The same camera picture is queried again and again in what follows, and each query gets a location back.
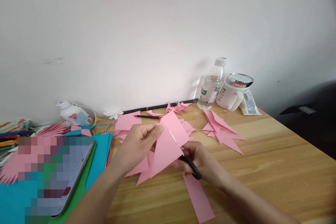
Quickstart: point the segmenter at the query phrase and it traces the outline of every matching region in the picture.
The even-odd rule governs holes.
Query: plastic bottle
[[[226,58],[217,58],[215,65],[209,71],[204,79],[201,94],[198,98],[197,105],[200,109],[208,110],[212,107],[218,92],[224,83],[224,66]]]
[[[61,117],[72,125],[84,127],[90,126],[93,122],[92,117],[84,109],[66,100],[60,101],[56,106],[61,109]]]

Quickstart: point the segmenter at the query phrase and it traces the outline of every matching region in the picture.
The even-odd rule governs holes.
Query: scissors
[[[168,129],[168,131],[171,134],[171,136],[174,138],[175,142],[177,142],[176,139],[175,139],[175,137],[173,136],[173,134],[170,132],[169,129]],[[193,163],[193,161],[190,159],[190,157],[185,156],[183,154],[182,156],[180,156],[180,159],[182,161],[186,162],[188,165],[190,165],[190,167],[194,170],[194,172],[196,173],[196,175],[193,174],[193,173],[192,173],[192,175],[194,176],[195,179],[200,180],[202,178],[202,175],[201,175],[200,171],[197,169],[196,165]]]

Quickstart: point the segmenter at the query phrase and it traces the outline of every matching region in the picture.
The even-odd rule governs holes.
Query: white bottle cap
[[[227,61],[226,58],[217,58],[215,61],[215,65],[223,67],[226,65],[226,61]]]
[[[56,104],[56,106],[58,106],[60,109],[65,109],[69,107],[70,105],[71,104],[66,100],[60,101],[59,103]]]

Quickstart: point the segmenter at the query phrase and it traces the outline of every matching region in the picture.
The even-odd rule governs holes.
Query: hand
[[[147,155],[153,144],[161,136],[163,127],[153,123],[134,124],[112,163],[117,163],[123,173],[134,169]]]
[[[202,179],[219,188],[222,178],[228,173],[200,142],[188,141],[183,145],[183,153],[189,156],[202,175]],[[175,160],[173,167],[184,173],[194,173],[194,170],[184,161]]]

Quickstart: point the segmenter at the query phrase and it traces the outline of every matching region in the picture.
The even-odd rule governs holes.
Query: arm
[[[162,134],[162,126],[133,125],[111,163],[93,183],[65,223],[103,223],[117,189],[125,177],[147,155]]]
[[[244,215],[252,223],[286,223],[299,222],[267,203],[247,186],[226,171],[200,142],[187,142],[183,150],[193,159],[202,174],[202,178],[224,192],[231,200],[240,205]],[[176,160],[173,167],[182,173],[193,173],[191,167],[182,160]]]

